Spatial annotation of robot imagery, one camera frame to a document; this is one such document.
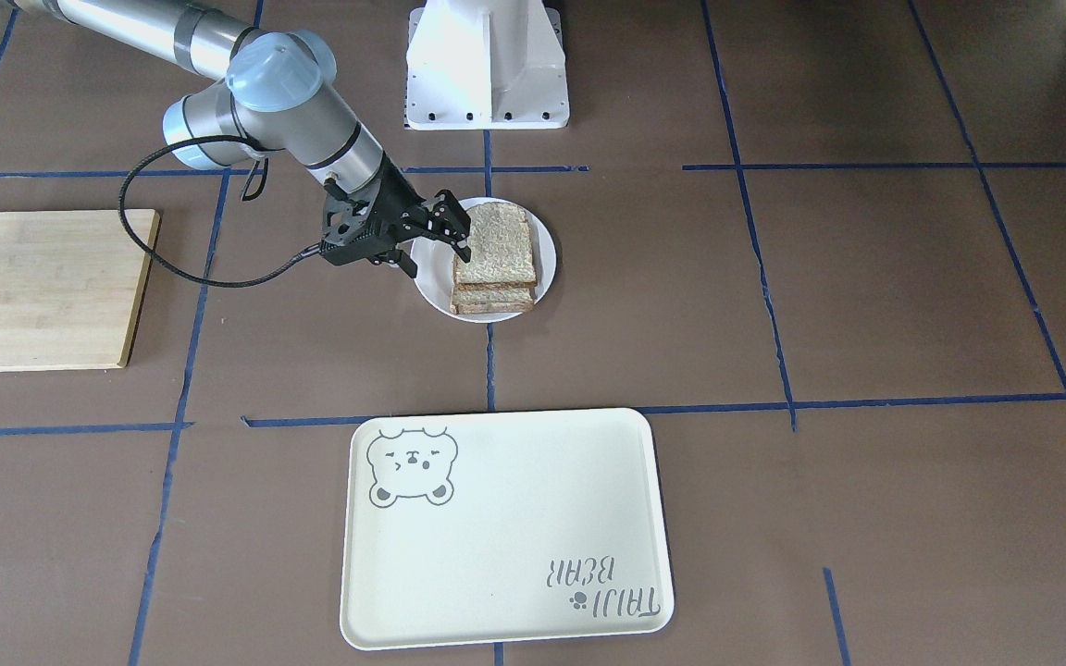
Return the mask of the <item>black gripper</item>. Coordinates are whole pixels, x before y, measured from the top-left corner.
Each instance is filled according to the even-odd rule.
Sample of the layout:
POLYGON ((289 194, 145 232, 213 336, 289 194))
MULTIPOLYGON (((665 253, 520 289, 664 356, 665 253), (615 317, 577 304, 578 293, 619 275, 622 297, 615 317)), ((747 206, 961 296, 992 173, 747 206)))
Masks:
POLYGON ((378 172, 366 186, 348 193, 328 179, 323 189, 328 198, 323 207, 320 256, 332 265, 365 260, 401 269, 416 279, 417 263, 402 245, 432 235, 452 246, 463 263, 471 262, 471 218, 455 194, 440 190, 435 197, 423 197, 388 156, 382 157, 378 172))

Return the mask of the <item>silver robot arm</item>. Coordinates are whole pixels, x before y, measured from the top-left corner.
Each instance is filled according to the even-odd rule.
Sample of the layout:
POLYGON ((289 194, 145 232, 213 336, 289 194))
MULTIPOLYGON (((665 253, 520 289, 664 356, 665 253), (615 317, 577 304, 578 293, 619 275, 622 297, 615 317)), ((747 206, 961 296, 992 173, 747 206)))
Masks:
POLYGON ((415 192, 335 90, 337 59, 313 32, 266 32, 190 1, 18 1, 16 9, 86 27, 211 80, 165 111, 166 146, 127 174, 119 197, 164 155, 199 170, 245 161, 268 168, 272 155, 290 155, 327 199, 320 240, 289 265, 318 254, 332 265, 365 260, 415 277, 403 249, 414 239, 440 241, 470 260, 470 216, 447 190, 430 198, 415 192))

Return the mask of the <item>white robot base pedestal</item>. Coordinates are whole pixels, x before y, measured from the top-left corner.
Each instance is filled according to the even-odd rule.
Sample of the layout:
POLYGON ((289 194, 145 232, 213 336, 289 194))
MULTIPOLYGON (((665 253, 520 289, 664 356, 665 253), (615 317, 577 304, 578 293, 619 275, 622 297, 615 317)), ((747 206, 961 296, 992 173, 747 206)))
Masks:
POLYGON ((546 1, 429 1, 411 9, 406 126, 558 130, 571 117, 560 9, 546 1))

